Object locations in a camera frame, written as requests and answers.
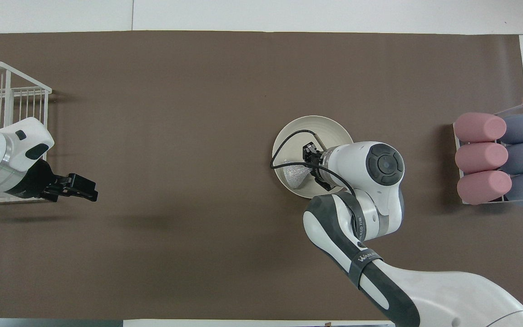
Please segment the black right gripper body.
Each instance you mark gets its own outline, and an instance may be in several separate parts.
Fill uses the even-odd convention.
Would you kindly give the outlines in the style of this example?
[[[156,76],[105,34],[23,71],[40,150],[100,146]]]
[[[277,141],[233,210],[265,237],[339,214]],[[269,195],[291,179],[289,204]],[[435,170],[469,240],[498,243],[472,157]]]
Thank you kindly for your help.
[[[328,170],[326,170],[326,166],[324,166],[322,162],[322,152],[312,153],[311,163],[317,166],[317,168],[313,168],[311,172],[311,175],[315,178],[315,180],[319,180],[320,182],[327,182],[329,174]]]

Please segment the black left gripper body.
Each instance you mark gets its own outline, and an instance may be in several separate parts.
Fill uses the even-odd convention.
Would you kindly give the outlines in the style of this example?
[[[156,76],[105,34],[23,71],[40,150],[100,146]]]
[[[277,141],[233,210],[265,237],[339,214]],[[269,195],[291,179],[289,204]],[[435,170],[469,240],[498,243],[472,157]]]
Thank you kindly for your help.
[[[18,198],[44,198],[47,200],[56,200],[58,194],[46,193],[46,188],[55,185],[61,176],[53,173],[50,164],[45,160],[38,160],[23,176],[22,180],[13,188],[6,191],[7,194]]]

